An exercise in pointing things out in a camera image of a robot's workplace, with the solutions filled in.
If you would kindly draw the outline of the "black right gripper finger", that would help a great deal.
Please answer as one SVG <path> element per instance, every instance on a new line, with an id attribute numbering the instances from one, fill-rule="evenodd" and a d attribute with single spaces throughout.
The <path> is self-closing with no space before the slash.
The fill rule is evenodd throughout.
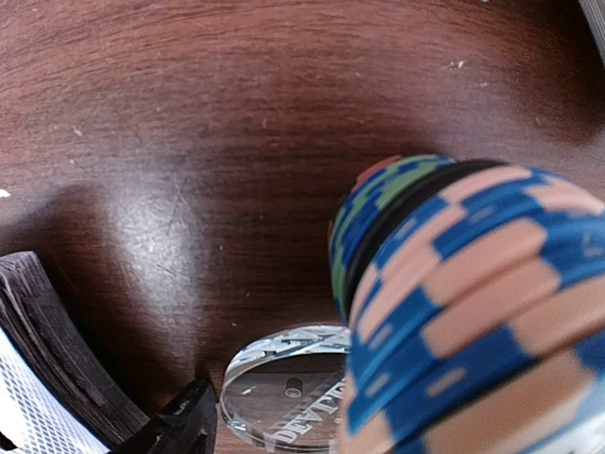
<path id="1" fill-rule="evenodd" d="M 213 454 L 216 430 L 215 388 L 210 380 L 198 378 L 112 452 Z"/>

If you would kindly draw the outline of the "poker chip stack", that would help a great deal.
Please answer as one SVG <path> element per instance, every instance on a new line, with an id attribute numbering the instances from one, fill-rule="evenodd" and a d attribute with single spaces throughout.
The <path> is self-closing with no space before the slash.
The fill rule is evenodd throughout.
<path id="1" fill-rule="evenodd" d="M 547 171 L 394 156 L 329 229 L 342 453 L 600 453 L 604 203 Z"/>

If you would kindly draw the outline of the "deck of playing cards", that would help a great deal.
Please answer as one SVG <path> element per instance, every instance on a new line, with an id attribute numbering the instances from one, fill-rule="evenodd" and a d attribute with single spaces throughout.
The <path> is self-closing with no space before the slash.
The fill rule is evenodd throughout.
<path id="1" fill-rule="evenodd" d="M 60 407 L 108 447 L 149 421 L 82 338 L 33 252 L 1 257 L 1 326 Z"/>

